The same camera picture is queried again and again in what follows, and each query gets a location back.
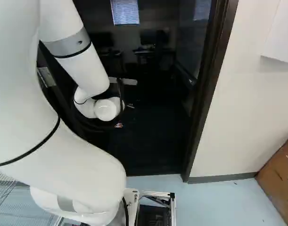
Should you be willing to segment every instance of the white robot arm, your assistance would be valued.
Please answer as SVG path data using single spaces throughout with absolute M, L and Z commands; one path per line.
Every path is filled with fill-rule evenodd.
M 0 172 L 32 186 L 50 212 L 107 225 L 126 193 L 125 170 L 75 135 L 45 99 L 36 76 L 39 38 L 79 85 L 81 113 L 93 109 L 89 117 L 108 121 L 120 111 L 114 100 L 90 98 L 109 80 L 71 0 L 0 1 Z

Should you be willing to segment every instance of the light blue floor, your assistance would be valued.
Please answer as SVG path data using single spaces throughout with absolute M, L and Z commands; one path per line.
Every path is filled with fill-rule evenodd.
M 140 191 L 175 192 L 177 226 L 285 226 L 255 179 L 188 185 L 179 175 L 130 177 Z

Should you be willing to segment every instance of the wire rack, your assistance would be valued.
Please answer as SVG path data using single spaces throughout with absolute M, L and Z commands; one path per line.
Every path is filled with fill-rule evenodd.
M 16 181 L 13 178 L 0 173 L 0 206 L 11 193 L 15 185 Z
M 59 219 L 36 205 L 29 187 L 0 174 L 0 226 L 57 226 Z

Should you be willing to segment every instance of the door frame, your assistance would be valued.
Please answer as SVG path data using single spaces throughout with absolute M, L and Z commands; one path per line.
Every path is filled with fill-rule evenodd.
M 212 0 L 204 50 L 191 111 L 191 129 L 182 180 L 189 181 L 200 138 L 228 46 L 239 0 Z

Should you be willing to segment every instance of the window blind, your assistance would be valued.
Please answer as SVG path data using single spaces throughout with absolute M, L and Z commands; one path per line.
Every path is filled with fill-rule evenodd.
M 193 20 L 208 20 L 211 0 L 196 0 Z
M 114 25 L 139 24 L 138 0 L 110 0 Z

